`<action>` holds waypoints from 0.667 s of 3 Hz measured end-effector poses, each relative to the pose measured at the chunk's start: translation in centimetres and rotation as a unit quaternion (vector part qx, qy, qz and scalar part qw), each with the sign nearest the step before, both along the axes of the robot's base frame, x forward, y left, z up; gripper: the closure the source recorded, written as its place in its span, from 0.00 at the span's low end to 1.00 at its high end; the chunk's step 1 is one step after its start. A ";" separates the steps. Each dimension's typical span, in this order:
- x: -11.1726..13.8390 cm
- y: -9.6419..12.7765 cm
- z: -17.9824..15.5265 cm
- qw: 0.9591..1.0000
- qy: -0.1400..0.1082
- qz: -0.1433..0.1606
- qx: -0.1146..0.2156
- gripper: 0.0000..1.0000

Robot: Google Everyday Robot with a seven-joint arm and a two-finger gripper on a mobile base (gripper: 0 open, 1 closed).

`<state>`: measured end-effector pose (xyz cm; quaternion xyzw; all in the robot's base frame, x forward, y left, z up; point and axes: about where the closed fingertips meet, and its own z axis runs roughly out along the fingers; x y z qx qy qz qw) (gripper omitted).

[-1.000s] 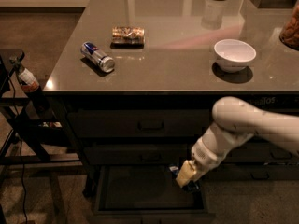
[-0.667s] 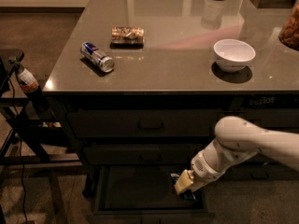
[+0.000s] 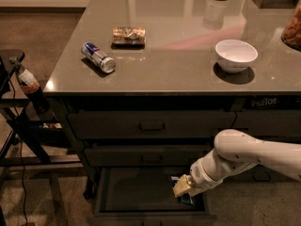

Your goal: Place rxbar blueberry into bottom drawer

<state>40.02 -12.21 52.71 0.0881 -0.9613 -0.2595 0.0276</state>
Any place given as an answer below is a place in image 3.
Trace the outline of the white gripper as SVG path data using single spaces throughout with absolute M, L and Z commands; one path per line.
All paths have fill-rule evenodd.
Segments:
M 190 175 L 182 175 L 173 186 L 173 193 L 176 198 L 184 194 L 194 197 L 206 190 L 219 186 L 223 180 L 214 180 L 205 171 L 202 165 L 203 159 L 200 158 L 190 167 Z

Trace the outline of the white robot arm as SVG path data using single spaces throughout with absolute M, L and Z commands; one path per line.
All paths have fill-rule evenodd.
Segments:
M 301 145 L 260 140 L 235 129 L 223 130 L 215 136 L 214 148 L 173 186 L 174 196 L 194 197 L 257 165 L 301 181 Z

